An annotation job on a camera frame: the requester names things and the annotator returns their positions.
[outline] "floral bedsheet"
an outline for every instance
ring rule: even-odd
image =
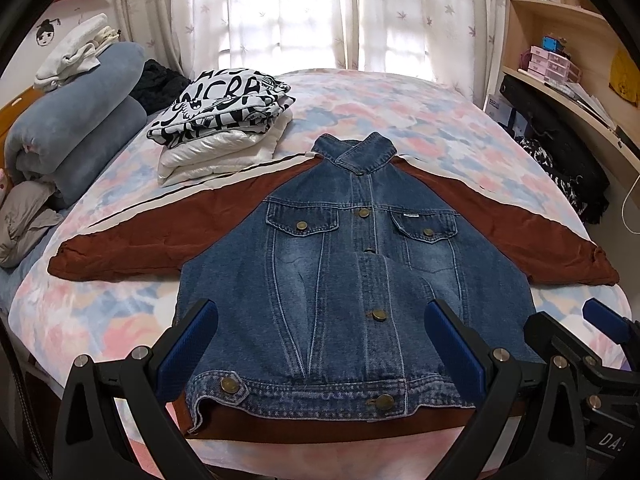
[[[303,70],[280,78],[291,85],[297,101],[276,157],[308,151],[325,132],[364,139],[378,131],[399,153],[420,158],[434,173],[463,180],[496,200],[562,222],[588,238],[567,200],[535,161],[459,94],[406,76],[350,70]],[[78,354],[90,354],[96,361],[123,358],[137,345],[151,346],[171,324],[177,280],[74,283],[47,273],[50,257],[64,240],[128,206],[189,184],[158,187],[160,151],[142,131],[74,207],[15,295],[11,329],[60,384],[65,384]],[[538,310],[560,320],[604,364],[622,364],[620,348],[580,314],[584,301],[596,297],[630,318],[618,286],[534,286],[532,295]],[[120,407],[127,433],[140,440],[126,406]],[[206,462],[279,478],[412,480],[428,475],[456,434],[446,430],[348,445],[191,443]]]

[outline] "wooden bookshelf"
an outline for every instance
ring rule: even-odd
[[[640,160],[617,136],[562,94],[518,72],[520,55],[543,36],[566,40],[572,61],[582,70],[580,84],[595,95],[607,113],[640,146],[640,110],[609,88],[611,62],[622,46],[609,23],[588,0],[509,0],[508,23],[502,51],[503,72],[544,94],[590,147],[600,162],[625,187],[640,173]],[[640,205],[640,192],[634,194]]]

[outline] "patterned fabric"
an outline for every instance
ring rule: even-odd
[[[303,70],[279,79],[292,87],[297,101],[292,107],[294,119],[274,156],[306,152],[325,132],[339,139],[363,140],[378,131],[393,141],[399,153],[426,161],[431,172],[463,180],[494,200],[522,206],[588,238],[580,219],[536,161],[456,92],[405,76],[350,70]],[[78,354],[91,354],[95,360],[120,359],[136,345],[152,345],[171,325],[177,280],[75,283],[47,273],[49,259],[64,240],[128,206],[189,184],[158,187],[161,149],[144,134],[134,139],[76,204],[16,293],[10,327],[61,384]],[[596,297],[630,318],[619,286],[536,286],[531,293],[537,310],[559,319],[605,365],[622,364],[620,348],[581,314],[584,301]],[[126,431],[140,440],[125,406],[119,403]],[[279,478],[414,480],[428,476],[457,433],[447,430],[336,445],[217,441],[191,445],[207,463]],[[498,456],[488,466],[495,467],[500,460]]]
[[[506,0],[114,0],[127,41],[193,79],[251,66],[391,72],[481,106],[500,73]]]
[[[146,136],[174,148],[223,130],[264,133],[295,99],[290,86],[257,70],[203,72],[151,123]]]
[[[587,204],[585,204],[576,193],[575,182],[556,169],[556,164],[549,152],[545,150],[536,139],[516,137],[515,141],[545,170],[545,173],[548,174],[549,178],[558,186],[558,189],[569,201],[574,211],[578,213],[580,219],[584,220],[582,214],[587,209]]]

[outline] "white cable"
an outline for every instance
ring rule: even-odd
[[[638,183],[638,180],[640,180],[640,174],[638,175],[638,178],[636,178],[636,181],[634,182],[633,186],[631,186],[631,189],[629,190],[629,192],[626,194],[625,201],[622,203],[622,209],[620,211],[620,216],[622,217],[622,223],[625,225],[626,230],[629,231],[633,235],[640,235],[640,233],[636,233],[635,231],[632,231],[631,229],[629,229],[629,226],[626,225],[626,221],[625,221],[625,205],[626,205],[626,201],[629,200],[629,197],[631,196],[631,192],[636,187],[636,184]]]

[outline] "wall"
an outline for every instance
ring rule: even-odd
[[[629,300],[633,317],[640,319],[640,235],[627,231],[620,216],[622,202],[629,190],[609,171],[607,176],[611,183],[606,193],[609,208],[600,224],[587,225],[587,231],[591,239],[605,250],[609,261],[619,272],[620,287]],[[631,230],[640,232],[640,210],[631,199],[626,201],[625,221]]]
[[[0,77],[0,108],[33,84],[36,70],[60,40],[78,23],[101,12],[107,15],[109,24],[115,28],[116,19],[111,0],[62,0],[52,4],[24,38]],[[60,25],[57,22],[54,24],[53,40],[46,46],[39,46],[36,43],[38,25],[44,19],[55,18],[60,19]]]

